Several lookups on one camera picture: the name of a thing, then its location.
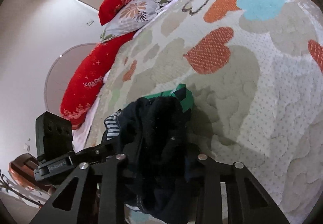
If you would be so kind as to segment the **navy striped pants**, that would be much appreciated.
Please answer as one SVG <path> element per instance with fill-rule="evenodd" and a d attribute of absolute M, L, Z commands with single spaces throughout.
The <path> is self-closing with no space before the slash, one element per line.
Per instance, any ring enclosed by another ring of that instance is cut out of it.
<path fill-rule="evenodd" d="M 103 141 L 127 156 L 124 201 L 165 223 L 187 223 L 204 174 L 187 138 L 193 95 L 184 84 L 144 96 L 104 120 Z"/>

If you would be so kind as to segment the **pink bed sheet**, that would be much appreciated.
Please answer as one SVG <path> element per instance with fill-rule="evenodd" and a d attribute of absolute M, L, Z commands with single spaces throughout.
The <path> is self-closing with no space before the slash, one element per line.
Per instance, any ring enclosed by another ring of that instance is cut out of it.
<path fill-rule="evenodd" d="M 94 120 L 95 113 L 97 111 L 99 102 L 100 102 L 100 94 L 94 101 L 92 107 L 90 107 L 89 111 L 86 113 L 84 123 L 76 130 L 73 130 L 73 150 L 75 152 L 79 152 L 84 149 L 85 143 L 88 139 L 88 135 L 91 130 L 91 126 Z"/>

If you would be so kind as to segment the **red long pillow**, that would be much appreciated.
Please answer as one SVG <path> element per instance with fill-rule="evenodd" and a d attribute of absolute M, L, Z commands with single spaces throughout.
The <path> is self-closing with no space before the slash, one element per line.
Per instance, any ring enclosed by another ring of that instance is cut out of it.
<path fill-rule="evenodd" d="M 69 120 L 72 129 L 78 129 L 85 121 L 87 112 L 94 104 L 104 76 L 111 69 L 120 47 L 134 37 L 127 33 L 110 41 L 98 43 L 81 62 L 72 76 L 62 98 L 60 113 Z"/>

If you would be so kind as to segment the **round headboard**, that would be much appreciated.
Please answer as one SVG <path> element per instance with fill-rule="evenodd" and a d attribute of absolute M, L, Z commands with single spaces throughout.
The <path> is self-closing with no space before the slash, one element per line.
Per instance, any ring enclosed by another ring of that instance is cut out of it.
<path fill-rule="evenodd" d="M 44 102 L 47 111 L 60 115 L 60 105 L 69 81 L 95 46 L 95 43 L 74 46 L 63 52 L 52 64 L 44 87 Z"/>

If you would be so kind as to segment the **heart patterned quilt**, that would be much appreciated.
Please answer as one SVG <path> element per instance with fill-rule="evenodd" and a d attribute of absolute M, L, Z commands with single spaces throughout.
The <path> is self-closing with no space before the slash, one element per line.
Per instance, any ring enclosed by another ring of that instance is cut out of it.
<path fill-rule="evenodd" d="M 91 127 L 185 84 L 190 140 L 243 162 L 290 223 L 322 194 L 322 11 L 312 0 L 178 0 L 121 46 Z"/>

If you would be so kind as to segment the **floral grey pillow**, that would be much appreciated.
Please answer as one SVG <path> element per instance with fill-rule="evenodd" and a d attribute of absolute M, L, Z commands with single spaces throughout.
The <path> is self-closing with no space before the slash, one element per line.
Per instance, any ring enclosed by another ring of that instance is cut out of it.
<path fill-rule="evenodd" d="M 132 0 L 107 24 L 100 35 L 104 43 L 113 38 L 139 30 L 153 20 L 160 12 L 160 5 L 154 0 Z"/>

